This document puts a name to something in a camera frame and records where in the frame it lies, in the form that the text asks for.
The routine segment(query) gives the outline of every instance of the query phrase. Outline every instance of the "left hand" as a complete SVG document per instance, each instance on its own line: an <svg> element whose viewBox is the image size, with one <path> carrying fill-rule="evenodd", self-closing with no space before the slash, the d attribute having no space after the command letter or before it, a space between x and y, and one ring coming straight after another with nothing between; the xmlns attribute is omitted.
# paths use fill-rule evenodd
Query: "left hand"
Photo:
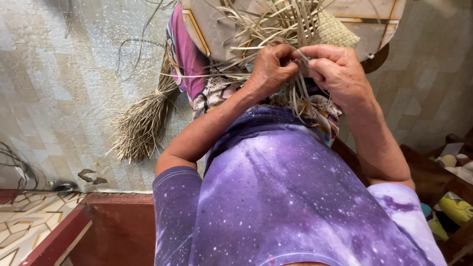
<svg viewBox="0 0 473 266"><path fill-rule="evenodd" d="M251 76L242 87L257 101L279 92L299 70L296 62L290 62L296 49L289 44L275 43L276 46L268 45L258 52Z"/></svg>

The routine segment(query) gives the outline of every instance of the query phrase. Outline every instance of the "person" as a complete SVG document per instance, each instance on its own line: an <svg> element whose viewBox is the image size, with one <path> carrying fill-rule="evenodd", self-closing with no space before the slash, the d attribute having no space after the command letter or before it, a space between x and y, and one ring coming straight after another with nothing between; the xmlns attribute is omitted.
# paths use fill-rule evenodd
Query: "person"
<svg viewBox="0 0 473 266"><path fill-rule="evenodd" d="M371 185L290 109L251 108L299 70L294 47L264 47L248 81L161 153L155 265L446 265L354 50L300 51L312 58L309 75L346 115ZM184 89L198 83L180 82ZM201 179L196 162L204 155Z"/></svg>

